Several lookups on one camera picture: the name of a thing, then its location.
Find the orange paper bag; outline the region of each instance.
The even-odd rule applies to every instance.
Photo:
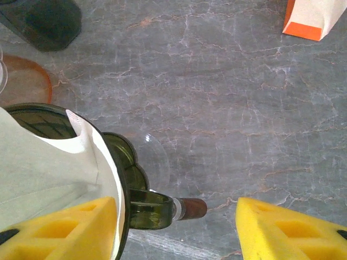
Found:
[[[347,8],[347,0],[288,0],[284,34],[320,41]]]

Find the marble countertop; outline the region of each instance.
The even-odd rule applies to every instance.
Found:
[[[346,13],[313,42],[281,34],[285,0],[78,4],[66,50],[40,53],[1,26],[4,51],[54,75],[54,104],[153,135],[170,162],[153,189],[209,207],[131,231],[122,259],[242,259],[238,197],[347,225]]]

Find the table surface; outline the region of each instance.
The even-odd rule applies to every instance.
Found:
[[[4,51],[54,75],[54,104],[157,138],[171,169],[153,188],[209,207],[131,231],[122,259],[242,259],[239,197],[347,225],[346,13],[313,42],[281,34],[285,0],[78,4],[66,50],[40,53],[1,26]]]

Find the gray marble surface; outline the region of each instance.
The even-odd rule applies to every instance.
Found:
[[[320,42],[281,34],[285,0],[79,0],[81,35],[4,51],[56,78],[53,103],[103,131],[150,133],[170,173],[154,189],[208,214],[131,231],[123,259],[242,259],[238,197],[347,225],[347,14]]]

